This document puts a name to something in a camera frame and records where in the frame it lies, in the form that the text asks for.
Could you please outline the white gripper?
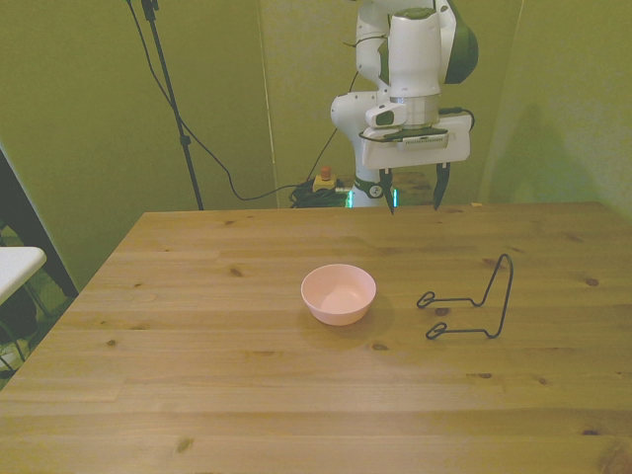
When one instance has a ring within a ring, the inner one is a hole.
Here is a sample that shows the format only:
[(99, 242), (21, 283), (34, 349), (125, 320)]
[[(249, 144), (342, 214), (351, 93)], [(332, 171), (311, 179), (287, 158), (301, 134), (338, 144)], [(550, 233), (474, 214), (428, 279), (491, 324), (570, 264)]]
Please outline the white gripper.
[(467, 113), (443, 117), (438, 123), (419, 129), (368, 127), (359, 135), (361, 161), (366, 169), (379, 170), (380, 186), (391, 214), (394, 214), (391, 168), (436, 165), (433, 206), (438, 210), (447, 189), (450, 165), (470, 154), (471, 116)]

